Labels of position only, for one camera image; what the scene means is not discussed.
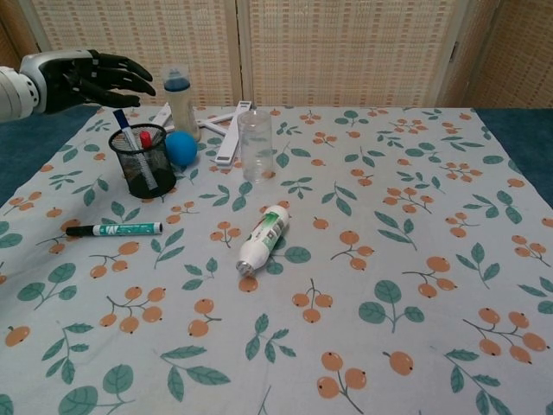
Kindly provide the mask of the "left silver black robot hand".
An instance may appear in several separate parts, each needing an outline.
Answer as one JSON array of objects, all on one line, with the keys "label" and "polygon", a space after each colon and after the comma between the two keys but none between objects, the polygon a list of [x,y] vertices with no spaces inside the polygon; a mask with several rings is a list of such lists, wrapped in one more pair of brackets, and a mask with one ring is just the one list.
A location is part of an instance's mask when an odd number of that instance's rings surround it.
[{"label": "left silver black robot hand", "polygon": [[36,113],[52,114],[81,104],[139,107],[140,94],[156,95],[152,75],[139,63],[94,49],[27,55],[19,72],[37,89]]}]

